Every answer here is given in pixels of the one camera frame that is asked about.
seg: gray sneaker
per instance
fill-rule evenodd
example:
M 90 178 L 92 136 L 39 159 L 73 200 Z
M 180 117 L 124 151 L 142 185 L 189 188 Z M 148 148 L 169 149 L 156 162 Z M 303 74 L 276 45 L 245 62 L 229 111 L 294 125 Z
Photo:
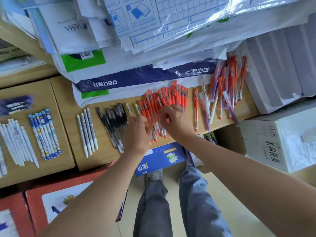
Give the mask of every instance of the gray sneaker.
M 148 182 L 159 181 L 159 180 L 162 181 L 162 171 L 163 171 L 163 169 L 160 169 L 160 170 L 156 170 L 152 173 L 146 174 Z

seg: blue eraser package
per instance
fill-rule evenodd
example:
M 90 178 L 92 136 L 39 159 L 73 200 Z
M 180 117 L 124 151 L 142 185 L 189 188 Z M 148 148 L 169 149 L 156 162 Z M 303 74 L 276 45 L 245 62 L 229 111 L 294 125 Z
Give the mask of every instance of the blue eraser package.
M 2 99 L 0 100 L 0 117 L 29 109 L 33 103 L 34 100 L 30 95 Z

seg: blue jeans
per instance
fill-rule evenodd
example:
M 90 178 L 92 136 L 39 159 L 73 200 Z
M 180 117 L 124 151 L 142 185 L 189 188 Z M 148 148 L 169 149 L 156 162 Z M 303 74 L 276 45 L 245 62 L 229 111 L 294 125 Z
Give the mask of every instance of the blue jeans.
M 187 237 L 232 236 L 220 210 L 206 191 L 207 181 L 189 165 L 180 177 L 180 206 Z M 162 181 L 149 182 L 140 198 L 134 237 L 171 237 L 167 188 Z

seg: green and white flower graphic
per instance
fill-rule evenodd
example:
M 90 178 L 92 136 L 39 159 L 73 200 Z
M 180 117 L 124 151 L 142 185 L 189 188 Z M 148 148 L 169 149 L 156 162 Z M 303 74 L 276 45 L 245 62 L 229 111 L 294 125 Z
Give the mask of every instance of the green and white flower graphic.
M 167 158 L 169 159 L 170 163 L 176 163 L 176 161 L 178 160 L 176 154 L 172 152 L 167 155 Z

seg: white cardboard box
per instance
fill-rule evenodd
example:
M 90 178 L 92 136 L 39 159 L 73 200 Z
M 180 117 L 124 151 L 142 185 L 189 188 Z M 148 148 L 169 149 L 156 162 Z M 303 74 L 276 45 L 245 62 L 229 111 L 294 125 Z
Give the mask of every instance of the white cardboard box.
M 316 164 L 315 117 L 307 100 L 241 121 L 246 156 L 288 173 Z

